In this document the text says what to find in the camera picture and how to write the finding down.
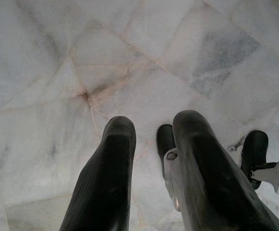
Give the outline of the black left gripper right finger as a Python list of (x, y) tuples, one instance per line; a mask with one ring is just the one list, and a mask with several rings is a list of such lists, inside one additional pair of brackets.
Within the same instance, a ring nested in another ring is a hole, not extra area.
[(193, 231), (279, 231), (279, 219), (200, 113), (179, 112), (173, 133), (185, 200), (183, 219)]

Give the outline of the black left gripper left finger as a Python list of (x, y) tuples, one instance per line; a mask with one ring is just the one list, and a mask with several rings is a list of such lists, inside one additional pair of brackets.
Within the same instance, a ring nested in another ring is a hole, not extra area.
[(134, 124), (115, 116), (81, 170), (59, 231), (128, 231)]

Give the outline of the robot left leg black foot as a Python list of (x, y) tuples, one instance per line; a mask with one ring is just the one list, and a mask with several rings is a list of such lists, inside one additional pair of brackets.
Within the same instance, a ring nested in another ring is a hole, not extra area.
[(168, 194), (176, 211), (182, 209), (182, 175), (172, 125), (161, 125), (156, 133), (157, 152), (162, 164), (162, 174)]

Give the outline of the robot leg black foot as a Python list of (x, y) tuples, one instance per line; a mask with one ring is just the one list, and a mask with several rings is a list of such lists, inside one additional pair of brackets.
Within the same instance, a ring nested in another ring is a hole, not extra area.
[(261, 182), (270, 183), (275, 193), (279, 194), (279, 161), (267, 162), (268, 136), (265, 132), (251, 131), (243, 144), (241, 152), (241, 170), (254, 190)]
[(157, 152), (162, 164), (162, 174), (168, 194), (176, 211), (182, 209), (182, 175), (172, 125), (161, 125), (156, 133)]

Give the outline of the robot right leg black foot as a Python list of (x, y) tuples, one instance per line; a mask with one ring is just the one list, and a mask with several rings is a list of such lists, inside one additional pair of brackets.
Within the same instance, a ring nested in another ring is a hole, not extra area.
[(268, 136), (265, 132), (251, 131), (243, 144), (241, 152), (241, 170), (254, 190), (261, 182), (270, 183), (275, 193), (279, 194), (279, 161), (267, 162)]

